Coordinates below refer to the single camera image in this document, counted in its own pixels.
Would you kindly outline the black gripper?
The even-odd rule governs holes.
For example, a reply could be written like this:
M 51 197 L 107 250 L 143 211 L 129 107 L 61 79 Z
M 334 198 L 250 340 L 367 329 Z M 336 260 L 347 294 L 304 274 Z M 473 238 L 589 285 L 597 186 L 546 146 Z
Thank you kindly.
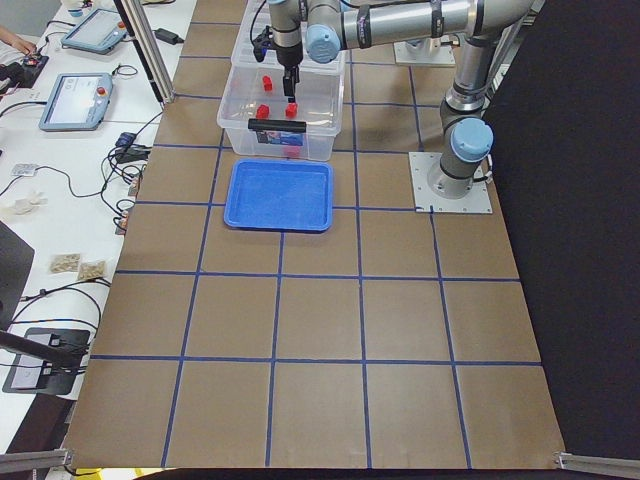
M 272 27 L 271 30 L 277 61 L 285 67 L 282 80 L 284 96 L 288 103 L 292 103 L 293 84 L 300 82 L 299 65 L 303 60 L 301 28 L 283 30 Z

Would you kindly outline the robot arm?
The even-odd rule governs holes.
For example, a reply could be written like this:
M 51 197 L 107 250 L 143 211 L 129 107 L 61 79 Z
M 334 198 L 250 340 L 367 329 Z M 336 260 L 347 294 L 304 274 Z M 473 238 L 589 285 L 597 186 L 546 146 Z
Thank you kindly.
M 386 1 L 352 6 L 346 1 L 270 1 L 267 45 L 284 69 L 283 86 L 294 99 L 304 58 L 318 64 L 340 52 L 379 45 L 461 40 L 452 84 L 440 104 L 444 148 L 427 184 L 440 198 L 459 200 L 476 183 L 493 133 L 482 120 L 499 44 L 519 29 L 530 1 Z

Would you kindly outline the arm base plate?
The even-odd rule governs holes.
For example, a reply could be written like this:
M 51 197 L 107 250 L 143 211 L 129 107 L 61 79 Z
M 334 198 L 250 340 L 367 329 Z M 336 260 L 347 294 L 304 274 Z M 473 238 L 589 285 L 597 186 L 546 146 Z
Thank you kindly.
M 404 66 L 424 66 L 430 68 L 453 68 L 455 59 L 451 41 L 447 36 L 441 39 L 422 39 L 413 42 L 393 44 L 395 63 Z
M 440 165 L 439 152 L 409 152 L 409 170 L 414 209 L 419 213 L 481 214 L 493 213 L 486 180 L 481 167 L 469 179 L 453 179 Z

